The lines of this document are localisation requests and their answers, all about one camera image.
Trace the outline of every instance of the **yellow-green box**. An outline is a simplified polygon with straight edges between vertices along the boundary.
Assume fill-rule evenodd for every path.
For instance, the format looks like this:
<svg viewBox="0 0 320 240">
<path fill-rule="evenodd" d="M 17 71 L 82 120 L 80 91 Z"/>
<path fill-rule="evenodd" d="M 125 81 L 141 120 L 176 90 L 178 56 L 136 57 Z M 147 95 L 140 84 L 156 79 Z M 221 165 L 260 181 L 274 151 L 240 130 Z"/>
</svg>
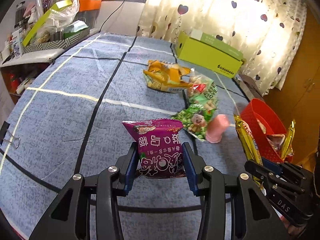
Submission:
<svg viewBox="0 0 320 240">
<path fill-rule="evenodd" d="M 193 30 L 181 31 L 175 49 L 179 59 L 206 67 L 233 78 L 242 65 L 243 54 L 215 37 Z"/>
</svg>

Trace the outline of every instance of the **red basket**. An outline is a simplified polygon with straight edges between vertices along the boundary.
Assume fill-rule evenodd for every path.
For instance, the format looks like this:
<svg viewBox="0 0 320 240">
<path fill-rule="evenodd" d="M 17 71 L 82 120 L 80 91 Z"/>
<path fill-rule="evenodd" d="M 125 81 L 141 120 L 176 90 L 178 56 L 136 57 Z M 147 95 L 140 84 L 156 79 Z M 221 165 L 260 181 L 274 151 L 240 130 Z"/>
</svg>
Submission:
<svg viewBox="0 0 320 240">
<path fill-rule="evenodd" d="M 254 98 L 242 111 L 240 116 L 249 125 L 261 157 L 273 162 L 283 163 L 279 155 L 271 147 L 266 135 L 257 122 L 258 119 L 266 127 L 267 134 L 285 134 L 287 130 L 276 113 L 265 102 Z M 286 161 L 291 162 L 292 156 L 287 157 Z"/>
</svg>

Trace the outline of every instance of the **heart-patterned curtain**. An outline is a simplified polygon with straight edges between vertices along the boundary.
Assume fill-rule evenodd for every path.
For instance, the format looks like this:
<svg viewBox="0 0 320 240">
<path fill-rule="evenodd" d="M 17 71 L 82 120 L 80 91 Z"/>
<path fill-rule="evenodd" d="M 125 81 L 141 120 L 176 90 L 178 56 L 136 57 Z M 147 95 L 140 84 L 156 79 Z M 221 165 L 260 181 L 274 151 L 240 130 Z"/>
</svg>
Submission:
<svg viewBox="0 0 320 240">
<path fill-rule="evenodd" d="M 181 30 L 211 34 L 244 54 L 239 73 L 265 95 L 282 88 L 306 15 L 301 0 L 147 0 L 137 34 L 170 42 Z"/>
</svg>

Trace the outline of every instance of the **yellow wrapper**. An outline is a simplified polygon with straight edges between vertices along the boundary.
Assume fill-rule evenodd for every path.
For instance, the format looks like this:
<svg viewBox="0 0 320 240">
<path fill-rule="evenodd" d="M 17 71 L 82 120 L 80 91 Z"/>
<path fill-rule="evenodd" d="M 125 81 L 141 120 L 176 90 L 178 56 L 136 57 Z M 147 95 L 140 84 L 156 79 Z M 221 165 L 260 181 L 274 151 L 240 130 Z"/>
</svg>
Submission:
<svg viewBox="0 0 320 240">
<path fill-rule="evenodd" d="M 256 163 L 263 165 L 258 146 L 253 138 L 249 125 L 238 115 L 234 114 L 234 118 L 236 121 L 238 138 L 241 141 L 247 160 L 254 160 Z M 252 176 L 252 178 L 260 186 L 260 189 L 262 189 L 263 186 L 261 180 L 255 176 Z"/>
<path fill-rule="evenodd" d="M 292 152 L 291 144 L 294 137 L 295 126 L 296 126 L 296 121 L 293 119 L 287 131 L 287 134 L 285 135 L 285 139 L 280 150 L 280 158 L 283 161 L 287 157 L 287 155 Z"/>
<path fill-rule="evenodd" d="M 158 60 L 149 60 L 148 69 L 143 70 L 147 86 L 166 92 L 179 92 L 192 86 L 182 76 L 190 73 L 190 69 L 178 64 L 168 64 Z"/>
</svg>

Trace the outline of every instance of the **purple snack package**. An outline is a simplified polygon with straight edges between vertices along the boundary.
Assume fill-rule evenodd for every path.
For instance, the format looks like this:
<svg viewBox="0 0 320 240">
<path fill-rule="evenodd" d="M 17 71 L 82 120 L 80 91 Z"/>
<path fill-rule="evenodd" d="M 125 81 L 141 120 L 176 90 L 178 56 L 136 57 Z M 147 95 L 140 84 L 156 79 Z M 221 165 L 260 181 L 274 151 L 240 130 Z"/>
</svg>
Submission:
<svg viewBox="0 0 320 240">
<path fill-rule="evenodd" d="M 185 176 L 179 140 L 182 122 L 173 119 L 123 121 L 122 124 L 138 142 L 140 175 L 150 179 Z"/>
</svg>

